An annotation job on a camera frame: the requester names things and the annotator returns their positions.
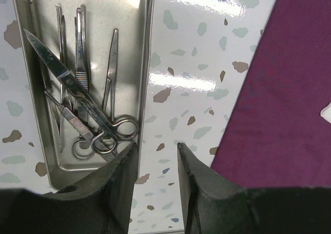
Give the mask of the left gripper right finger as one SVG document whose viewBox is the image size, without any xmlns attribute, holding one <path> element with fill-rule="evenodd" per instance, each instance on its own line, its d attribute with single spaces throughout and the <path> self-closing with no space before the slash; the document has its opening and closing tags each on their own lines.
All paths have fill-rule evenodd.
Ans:
<svg viewBox="0 0 331 234">
<path fill-rule="evenodd" d="M 330 233 L 330 187 L 241 187 L 178 143 L 185 233 Z"/>
</svg>

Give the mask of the steel scalpel handle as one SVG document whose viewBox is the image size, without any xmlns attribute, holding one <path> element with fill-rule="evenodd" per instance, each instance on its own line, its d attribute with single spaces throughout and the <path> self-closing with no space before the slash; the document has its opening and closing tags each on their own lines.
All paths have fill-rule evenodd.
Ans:
<svg viewBox="0 0 331 234">
<path fill-rule="evenodd" d="M 44 92 L 48 100 L 54 103 L 55 107 L 60 113 L 60 122 L 59 122 L 59 141 L 61 146 L 61 151 L 64 148 L 64 132 L 63 132 L 63 119 L 66 119 L 67 122 L 79 133 L 79 137 L 73 142 L 71 146 L 71 154 L 74 159 L 82 162 L 90 160 L 95 154 L 99 154 L 107 163 L 112 160 L 116 154 L 113 151 L 109 151 L 108 148 L 99 140 L 96 140 L 93 132 L 65 105 L 59 103 L 48 91 Z M 84 143 L 88 145 L 90 153 L 80 154 L 77 150 L 77 145 Z"/>
</svg>

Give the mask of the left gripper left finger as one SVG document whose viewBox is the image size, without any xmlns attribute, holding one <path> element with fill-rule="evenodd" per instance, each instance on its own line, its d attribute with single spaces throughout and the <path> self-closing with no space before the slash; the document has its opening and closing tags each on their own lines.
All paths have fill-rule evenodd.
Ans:
<svg viewBox="0 0 331 234">
<path fill-rule="evenodd" d="M 138 147 L 57 193 L 1 190 L 1 233 L 128 233 Z"/>
</svg>

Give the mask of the steel hemostat clamp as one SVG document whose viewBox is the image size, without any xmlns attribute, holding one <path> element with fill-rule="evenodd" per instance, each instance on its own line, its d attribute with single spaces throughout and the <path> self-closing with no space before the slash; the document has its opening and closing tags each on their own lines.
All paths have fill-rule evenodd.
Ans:
<svg viewBox="0 0 331 234">
<path fill-rule="evenodd" d="M 109 121 L 114 125 L 114 130 L 112 131 L 114 137 L 106 136 L 101 129 L 98 129 L 98 133 L 95 138 L 92 139 L 92 152 L 86 155 L 78 153 L 76 146 L 81 144 L 86 144 L 84 139 L 76 140 L 71 148 L 71 153 L 73 157 L 79 161 L 89 160 L 95 154 L 99 154 L 104 160 L 115 157 L 117 152 L 117 147 L 120 143 L 126 141 L 132 141 L 134 137 L 139 133 L 140 127 L 138 120 L 127 114 L 114 116 L 115 113 L 115 89 L 116 89 L 116 76 L 118 68 L 118 29 L 114 29 L 113 36 L 111 40 L 108 68 L 106 75 L 106 83 L 104 88 L 103 100 L 102 100 L 102 112 L 104 114 L 109 114 Z M 122 134 L 119 131 L 119 127 L 123 124 L 131 125 L 133 133 Z"/>
</svg>

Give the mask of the steel surgical scissors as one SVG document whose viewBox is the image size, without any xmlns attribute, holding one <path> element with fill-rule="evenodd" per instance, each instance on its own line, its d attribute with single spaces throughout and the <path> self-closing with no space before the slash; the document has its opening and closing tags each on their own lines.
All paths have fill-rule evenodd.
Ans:
<svg viewBox="0 0 331 234">
<path fill-rule="evenodd" d="M 109 118 L 98 108 L 89 94 L 81 87 L 77 79 L 68 68 L 46 47 L 34 34 L 27 29 L 23 29 L 27 40 L 32 45 L 40 59 L 44 62 L 48 70 L 57 78 L 63 87 L 73 96 L 76 102 L 87 111 L 93 120 L 99 125 L 99 129 L 108 137 L 114 137 L 114 125 Z M 122 134 L 131 134 L 131 125 L 123 124 L 119 127 Z"/>
</svg>

